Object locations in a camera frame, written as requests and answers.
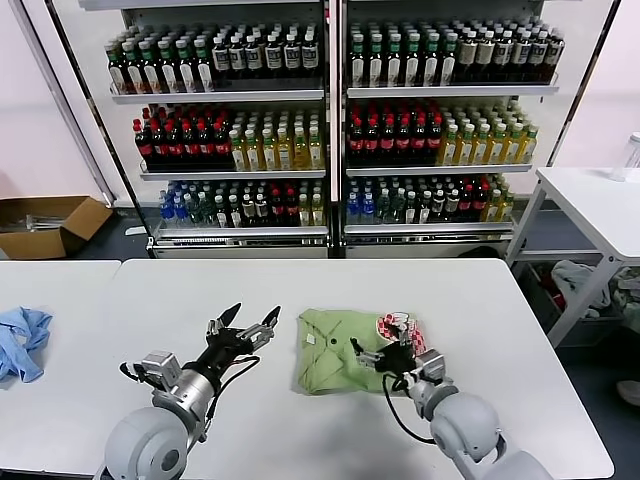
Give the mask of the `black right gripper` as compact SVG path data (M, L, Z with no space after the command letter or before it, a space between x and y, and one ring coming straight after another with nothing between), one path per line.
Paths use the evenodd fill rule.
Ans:
M365 350L356 338L351 338L350 343L358 363L367 368L375 368L379 373L404 374L414 370L416 360L411 345L415 325L411 321L399 323L397 329L400 343L391 343L378 352Z

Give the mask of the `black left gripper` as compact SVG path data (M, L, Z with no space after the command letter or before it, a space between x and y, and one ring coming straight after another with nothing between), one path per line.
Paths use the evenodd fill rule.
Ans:
M206 349L192 362L192 370L210 383L220 383L232 363L240 356L251 355L268 344L275 335L281 307L276 306L257 324L244 330L229 327L241 308L241 303L224 310L208 322Z

